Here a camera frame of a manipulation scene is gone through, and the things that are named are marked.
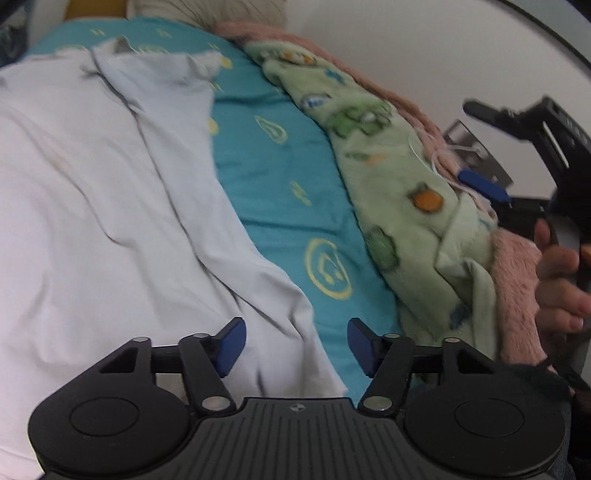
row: green fleece blanket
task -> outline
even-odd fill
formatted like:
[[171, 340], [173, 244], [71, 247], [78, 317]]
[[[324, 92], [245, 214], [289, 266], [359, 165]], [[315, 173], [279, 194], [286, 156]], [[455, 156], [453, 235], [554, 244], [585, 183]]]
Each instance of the green fleece blanket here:
[[406, 334], [420, 345], [458, 337], [494, 357], [495, 222], [431, 169], [396, 109], [348, 74], [290, 43], [245, 51], [329, 136], [369, 253], [403, 303]]

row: metal pin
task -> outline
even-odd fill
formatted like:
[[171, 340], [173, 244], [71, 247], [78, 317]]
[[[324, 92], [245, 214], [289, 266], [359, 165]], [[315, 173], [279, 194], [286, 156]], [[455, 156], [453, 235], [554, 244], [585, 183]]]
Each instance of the metal pin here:
[[222, 411], [231, 404], [226, 397], [208, 397], [201, 402], [201, 406], [209, 411]]
[[392, 407], [392, 400], [386, 397], [368, 397], [363, 401], [363, 406], [373, 411], [385, 411]]

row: pink fleece blanket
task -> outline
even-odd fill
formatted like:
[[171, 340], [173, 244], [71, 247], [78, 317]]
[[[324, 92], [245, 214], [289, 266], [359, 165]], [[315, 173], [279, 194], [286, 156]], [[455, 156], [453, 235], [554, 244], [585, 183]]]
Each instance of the pink fleece blanket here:
[[[351, 75], [368, 92], [392, 103], [398, 113], [417, 130], [424, 154], [435, 161], [437, 171], [448, 180], [456, 181], [460, 171], [456, 155], [447, 147], [437, 125], [415, 103], [360, 75], [312, 41], [279, 28], [250, 22], [224, 22], [215, 26], [213, 33], [242, 48], [254, 41], [285, 41], [304, 47], [331, 62]], [[535, 313], [538, 309], [534, 298], [537, 283], [535, 265], [540, 252], [532, 243], [505, 230], [494, 233], [493, 243], [495, 259], [491, 275], [497, 292], [501, 358], [507, 363], [535, 365], [545, 358], [535, 328]]]

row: turquoise blanket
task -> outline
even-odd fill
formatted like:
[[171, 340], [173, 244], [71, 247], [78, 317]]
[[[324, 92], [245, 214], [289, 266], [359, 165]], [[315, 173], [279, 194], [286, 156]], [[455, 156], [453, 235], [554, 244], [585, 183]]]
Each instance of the turquoise blanket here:
[[369, 379], [347, 346], [347, 322], [360, 317], [379, 334], [400, 327], [394, 294], [367, 253], [324, 132], [241, 50], [176, 22], [78, 20], [29, 54], [91, 47], [119, 35], [138, 51], [224, 55], [210, 123], [220, 182], [259, 252], [310, 299], [320, 340], [359, 400]]

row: finger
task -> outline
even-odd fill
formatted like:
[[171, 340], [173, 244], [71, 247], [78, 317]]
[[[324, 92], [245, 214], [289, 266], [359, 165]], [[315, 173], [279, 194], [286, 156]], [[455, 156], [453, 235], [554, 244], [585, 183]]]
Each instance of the finger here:
[[534, 242], [542, 252], [550, 246], [550, 227], [546, 220], [539, 219], [535, 224]]
[[548, 355], [552, 355], [556, 350], [560, 349], [566, 342], [567, 337], [565, 333], [544, 333], [540, 334], [540, 344]]
[[552, 245], [542, 255], [536, 268], [540, 280], [549, 280], [574, 273], [579, 268], [579, 255], [574, 250]]
[[538, 331], [574, 333], [583, 329], [583, 319], [563, 309], [541, 309], [535, 316]]
[[591, 244], [581, 245], [581, 257], [591, 267]]
[[564, 309], [579, 317], [591, 314], [591, 296], [565, 278], [541, 282], [535, 289], [535, 299], [541, 308]]

